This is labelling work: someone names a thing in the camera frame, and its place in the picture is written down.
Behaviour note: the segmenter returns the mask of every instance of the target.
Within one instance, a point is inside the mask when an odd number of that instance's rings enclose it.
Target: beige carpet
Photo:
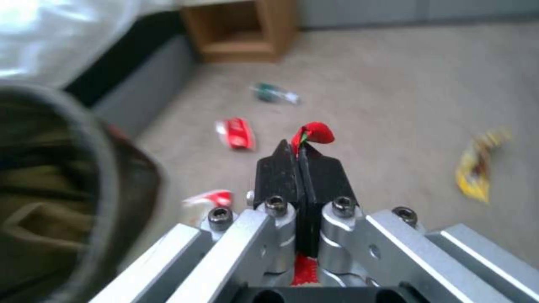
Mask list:
[[[152,233],[207,190],[233,190],[241,211],[257,160],[323,121],[336,141],[316,147],[341,160],[367,213],[407,205],[429,229],[462,222],[539,267],[538,80],[539,23],[309,32],[276,65],[201,65],[140,139],[170,176]],[[255,100],[258,81],[301,106]],[[219,142],[214,122],[233,116],[251,122],[255,152]],[[485,205],[464,198],[454,169],[471,136],[497,126],[514,140],[493,158]]]

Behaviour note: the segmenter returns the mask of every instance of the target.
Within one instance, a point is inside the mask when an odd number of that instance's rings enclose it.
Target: gray wall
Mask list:
[[[298,0],[307,29],[539,16],[539,0]]]

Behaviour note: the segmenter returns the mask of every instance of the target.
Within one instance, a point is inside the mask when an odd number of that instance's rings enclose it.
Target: red fabric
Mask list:
[[[301,137],[307,133],[307,141],[328,144],[335,141],[333,132],[322,122],[311,122],[303,125],[292,138],[292,151],[297,156],[301,144]]]
[[[316,259],[308,258],[302,254],[299,254],[296,257],[292,286],[305,283],[318,283],[316,267]]]

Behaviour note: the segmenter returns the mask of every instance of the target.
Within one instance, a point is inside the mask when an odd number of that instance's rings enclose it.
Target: hex socket screw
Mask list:
[[[331,202],[331,209],[339,218],[350,218],[356,211],[356,202],[349,197],[337,197]]]
[[[266,213],[272,217],[286,215],[288,203],[281,196],[272,196],[264,202]]]
[[[398,206],[391,210],[392,213],[397,215],[404,223],[415,228],[417,225],[417,214],[411,208]]]
[[[234,218],[232,211],[228,207],[218,206],[208,213],[210,228],[215,231],[224,231],[232,225]]]

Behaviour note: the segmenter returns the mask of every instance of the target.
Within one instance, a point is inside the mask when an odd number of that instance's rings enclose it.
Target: red wrapper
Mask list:
[[[224,145],[232,149],[255,148],[253,130],[249,123],[241,118],[217,121],[216,131]]]

